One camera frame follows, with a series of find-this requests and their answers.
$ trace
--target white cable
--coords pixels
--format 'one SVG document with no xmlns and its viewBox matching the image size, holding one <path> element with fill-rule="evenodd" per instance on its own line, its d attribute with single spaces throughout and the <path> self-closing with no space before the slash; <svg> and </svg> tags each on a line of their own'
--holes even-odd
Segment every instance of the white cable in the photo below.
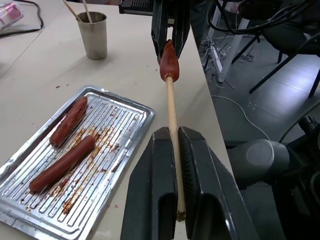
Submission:
<svg viewBox="0 0 320 240">
<path fill-rule="evenodd" d="M 221 57 L 219 57 L 220 60 L 221 60 L 222 58 L 224 58 L 225 56 L 227 56 L 226 51 L 223 50 L 222 48 L 217 47 L 215 50 L 217 51 L 217 53 L 218 53 L 219 55 L 221 55 Z"/>
<path fill-rule="evenodd" d="M 209 53 L 209 50 L 210 50 L 210 47 L 207 48 L 207 50 L 205 51 L 204 56 L 201 57 L 201 59 L 204 59 L 207 56 L 207 54 Z"/>
<path fill-rule="evenodd" d="M 245 119 L 246 119 L 252 126 L 254 126 L 256 129 L 258 129 L 263 135 L 265 135 L 265 137 L 270 141 L 270 138 L 268 137 L 268 135 L 267 135 L 260 127 L 258 127 L 258 126 L 255 125 L 252 121 L 249 120 L 249 118 L 247 117 L 247 115 L 246 115 L 246 113 L 245 113 L 245 110 L 244 110 L 238 103 L 236 103 L 236 102 L 233 101 L 232 99 L 227 98 L 227 97 L 224 97 L 224 96 L 211 95 L 211 97 L 213 97 L 213 98 L 225 99 L 225 100 L 228 100 L 228 101 L 236 104 L 236 105 L 241 109 L 241 111 L 243 112 L 243 115 L 244 115 Z"/>
</svg>

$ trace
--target cable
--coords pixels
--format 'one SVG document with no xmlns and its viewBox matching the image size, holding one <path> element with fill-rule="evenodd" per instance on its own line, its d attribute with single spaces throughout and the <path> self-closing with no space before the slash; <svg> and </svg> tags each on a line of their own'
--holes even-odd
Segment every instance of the cable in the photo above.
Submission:
<svg viewBox="0 0 320 240">
<path fill-rule="evenodd" d="M 256 27 L 252 27 L 252 28 L 246 28 L 246 29 L 232 29 L 229 22 L 228 22 L 228 18 L 225 14 L 224 8 L 220 5 L 218 0 L 214 0 L 215 1 L 215 5 L 216 7 L 219 8 L 221 15 L 223 16 L 224 20 L 225 20 L 225 25 L 227 27 L 227 29 L 224 28 L 219 28 L 217 26 L 214 26 L 211 22 L 211 18 L 210 16 L 212 16 L 213 14 L 213 10 L 214 10 L 214 4 L 208 9 L 207 14 L 206 14 L 206 20 L 208 25 L 217 30 L 217 31 L 221 31 L 221 32 L 227 32 L 227 33 L 233 33 L 235 35 L 243 35 L 243 34 L 252 34 L 252 33 L 256 33 L 258 31 L 267 29 L 267 28 L 272 28 L 275 27 L 279 24 L 282 24 L 284 22 L 287 22 L 289 20 L 291 20 L 292 18 L 295 18 L 296 16 L 300 15 L 301 13 L 303 13 L 304 11 L 306 11 L 311 5 L 313 5 L 316 0 L 305 0 L 301 3 L 298 3 L 297 5 L 290 5 L 290 6 L 286 6 L 285 10 L 288 10 L 289 8 L 292 8 L 291 10 L 289 10 L 287 13 L 284 13 L 281 16 L 277 16 L 279 13 L 283 12 L 284 10 L 281 9 L 280 11 L 278 11 L 272 18 L 270 21 L 263 23 L 261 25 L 258 25 Z"/>
<path fill-rule="evenodd" d="M 270 138 L 268 137 L 268 135 L 267 135 L 260 127 L 258 127 L 258 126 L 255 125 L 252 121 L 249 120 L 249 118 L 247 117 L 247 115 L 246 115 L 246 113 L 245 113 L 245 110 L 244 110 L 238 103 L 236 103 L 236 102 L 233 101 L 232 99 L 227 98 L 227 97 L 224 97 L 224 96 L 211 95 L 211 97 L 213 97 L 213 98 L 225 99 L 225 100 L 228 100 L 228 101 L 236 104 L 236 105 L 241 109 L 241 111 L 242 111 L 245 119 L 246 119 L 252 126 L 254 126 L 256 129 L 258 129 L 258 130 L 266 137 L 266 139 L 268 139 L 268 140 L 270 141 Z"/>
<path fill-rule="evenodd" d="M 258 42 L 255 41 L 254 44 L 252 44 L 251 49 L 249 50 L 249 52 L 247 54 L 245 54 L 245 52 L 239 57 L 239 59 L 244 60 L 245 62 L 254 62 L 255 61 L 255 56 L 251 55 L 251 52 L 253 51 L 253 49 L 256 47 L 256 44 Z"/>
<path fill-rule="evenodd" d="M 238 29 L 238 13 L 239 13 L 239 11 L 236 10 L 236 14 L 235 14 L 235 29 Z"/>
<path fill-rule="evenodd" d="M 40 20 L 40 28 L 36 28 L 36 29 L 29 29 L 29 30 L 20 30 L 20 31 L 11 31 L 11 32 L 6 32 L 6 33 L 2 33 L 0 34 L 0 38 L 4 38 L 4 37 L 8 37 L 8 36 L 11 36 L 11 35 L 16 35 L 16 34 L 28 34 L 28 33 L 33 33 L 33 32 L 37 32 L 41 29 L 44 28 L 44 21 L 43 19 L 41 18 L 41 9 L 40 9 L 40 6 L 33 2 L 33 1 L 28 1 L 28 0 L 14 0 L 15 2 L 21 2 L 21 3 L 27 3 L 27 4 L 33 4 L 36 6 L 37 8 L 37 16 Z"/>
<path fill-rule="evenodd" d="M 213 38 L 212 40 L 214 41 L 214 47 L 216 47 L 216 46 L 218 46 L 218 45 L 220 45 L 221 43 L 223 43 L 224 42 L 224 40 L 226 40 L 226 38 L 227 38 L 227 36 L 228 36 L 228 33 L 227 32 L 225 32 L 225 35 L 224 35 L 224 37 L 222 37 L 222 40 L 221 41 L 219 41 L 219 43 L 217 43 L 216 42 L 216 39 L 218 39 L 218 38 Z"/>
<path fill-rule="evenodd" d="M 305 110 L 303 112 L 303 114 L 301 114 L 300 116 L 302 116 L 301 118 L 299 118 L 298 120 L 296 120 L 294 123 L 291 124 L 291 126 L 285 131 L 285 133 L 282 135 L 282 137 L 279 140 L 279 143 L 282 143 L 282 141 L 285 139 L 285 137 L 287 136 L 287 134 L 291 131 L 291 129 L 294 128 L 294 126 L 304 117 L 306 116 L 308 113 L 310 113 L 313 109 L 315 109 L 316 107 L 318 107 L 320 105 L 320 100 L 316 101 L 315 104 L 313 104 L 311 107 L 309 107 L 307 110 Z"/>
<path fill-rule="evenodd" d="M 218 54 L 222 52 L 223 49 L 225 49 L 225 47 L 228 45 L 228 43 L 226 43 L 219 51 Z"/>
<path fill-rule="evenodd" d="M 236 89 L 234 86 L 232 86 L 232 85 L 229 83 L 229 80 L 228 80 L 227 76 L 224 76 L 224 81 L 225 81 L 225 83 L 226 83 L 230 88 L 232 88 L 233 90 Z"/>
<path fill-rule="evenodd" d="M 207 54 L 208 54 L 209 50 L 210 50 L 210 47 L 208 47 L 208 48 L 207 48 L 207 50 L 205 51 L 204 56 L 203 56 L 203 57 L 201 57 L 201 60 L 202 60 L 202 59 L 204 59 L 204 58 L 207 56 Z"/>
</svg>

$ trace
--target pink package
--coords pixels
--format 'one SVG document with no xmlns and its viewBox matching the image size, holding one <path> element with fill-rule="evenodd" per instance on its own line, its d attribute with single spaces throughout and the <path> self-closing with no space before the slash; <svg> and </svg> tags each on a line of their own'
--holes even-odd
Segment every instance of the pink package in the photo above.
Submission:
<svg viewBox="0 0 320 240">
<path fill-rule="evenodd" d="M 0 6 L 0 30 L 3 30 L 24 17 L 19 5 L 15 2 Z"/>
</svg>

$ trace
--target sausage on stick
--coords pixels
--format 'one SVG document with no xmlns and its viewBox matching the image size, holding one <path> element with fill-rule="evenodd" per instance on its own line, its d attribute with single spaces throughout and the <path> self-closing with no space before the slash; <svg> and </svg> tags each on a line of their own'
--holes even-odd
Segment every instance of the sausage on stick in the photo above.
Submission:
<svg viewBox="0 0 320 240">
<path fill-rule="evenodd" d="M 185 207 L 185 194 L 184 184 L 182 178 L 179 138 L 178 138 L 178 124 L 176 116 L 175 95 L 174 95 L 174 82 L 178 80 L 180 74 L 179 62 L 176 55 L 172 40 L 169 40 L 163 50 L 160 60 L 160 76 L 166 82 L 167 99 L 168 99 L 168 122 L 169 132 L 173 145 L 174 162 L 176 170 L 176 182 L 178 186 L 178 206 L 177 218 L 184 219 Z"/>
</svg>

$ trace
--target red sausage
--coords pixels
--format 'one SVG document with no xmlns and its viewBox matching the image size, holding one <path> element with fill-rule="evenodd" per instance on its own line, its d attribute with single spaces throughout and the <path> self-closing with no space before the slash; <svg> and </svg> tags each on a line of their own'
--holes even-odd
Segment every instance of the red sausage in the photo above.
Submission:
<svg viewBox="0 0 320 240">
<path fill-rule="evenodd" d="M 164 81 L 166 81 L 167 77 L 171 77 L 173 82 L 175 82 L 178 80 L 179 74 L 180 70 L 176 50 L 172 40 L 168 40 L 160 60 L 160 76 Z"/>
<path fill-rule="evenodd" d="M 96 140 L 93 136 L 86 136 L 79 144 L 74 146 L 58 161 L 41 172 L 32 182 L 29 189 L 39 192 L 48 184 L 54 183 L 62 177 L 83 155 L 95 148 Z"/>
<path fill-rule="evenodd" d="M 88 98 L 83 96 L 79 98 L 71 110 L 67 113 L 60 125 L 54 131 L 50 137 L 50 143 L 58 146 L 60 145 L 70 131 L 79 123 L 83 115 L 85 114 L 88 106 Z"/>
</svg>

